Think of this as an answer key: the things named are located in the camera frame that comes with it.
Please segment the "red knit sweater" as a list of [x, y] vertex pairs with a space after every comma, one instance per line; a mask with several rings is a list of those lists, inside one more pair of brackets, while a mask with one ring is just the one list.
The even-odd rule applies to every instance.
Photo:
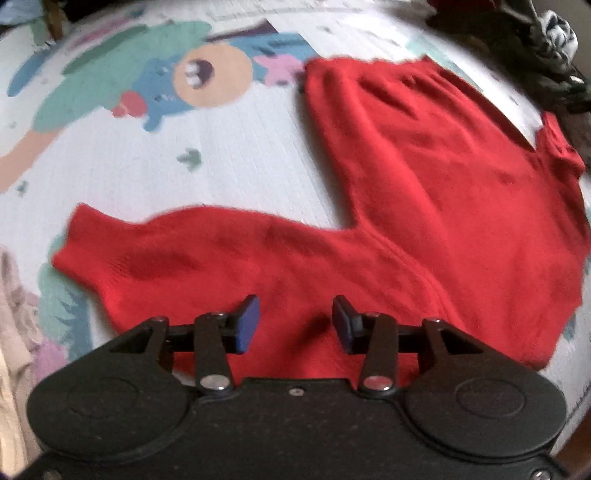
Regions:
[[260, 300], [236, 379], [348, 378], [332, 299], [418, 326], [439, 318], [541, 369], [581, 304], [585, 166], [556, 117], [534, 142], [437, 63], [315, 59], [304, 98], [346, 198], [342, 230], [194, 207], [141, 224], [87, 206], [54, 267], [93, 291], [118, 331]]

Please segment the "dark clothes pile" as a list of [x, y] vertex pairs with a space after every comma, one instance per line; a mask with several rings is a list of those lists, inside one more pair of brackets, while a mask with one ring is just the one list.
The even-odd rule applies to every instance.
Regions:
[[473, 37], [488, 48], [526, 93], [559, 119], [567, 139], [590, 164], [590, 78], [574, 65], [557, 74], [534, 55], [530, 30], [537, 17], [531, 1], [432, 1], [427, 24], [452, 35]]

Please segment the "cream folded garment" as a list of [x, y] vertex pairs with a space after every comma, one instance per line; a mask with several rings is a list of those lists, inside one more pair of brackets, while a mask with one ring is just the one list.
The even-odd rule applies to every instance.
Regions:
[[39, 454], [26, 403], [42, 342], [35, 300], [23, 287], [16, 261], [1, 250], [1, 472], [14, 475]]

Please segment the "cartoon printed play mat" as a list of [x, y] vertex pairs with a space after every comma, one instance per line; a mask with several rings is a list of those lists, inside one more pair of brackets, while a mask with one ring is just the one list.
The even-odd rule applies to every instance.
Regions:
[[[528, 142], [544, 112], [498, 62], [432, 31], [421, 2], [380, 11], [287, 1], [157, 1], [93, 18], [36, 54], [1, 42], [1, 250], [35, 300], [45, 378], [124, 331], [59, 272], [75, 210], [131, 224], [194, 207], [342, 230], [349, 211], [304, 98], [315, 59], [429, 59], [486, 97]], [[590, 252], [581, 304], [548, 364], [571, 433], [590, 410]]]

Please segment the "grey hooded sweatshirt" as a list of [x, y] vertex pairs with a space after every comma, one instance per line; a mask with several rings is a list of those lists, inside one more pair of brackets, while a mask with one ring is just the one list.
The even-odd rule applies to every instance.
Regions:
[[568, 21], [552, 10], [540, 14], [530, 30], [534, 55], [551, 71], [567, 73], [579, 48], [578, 37]]

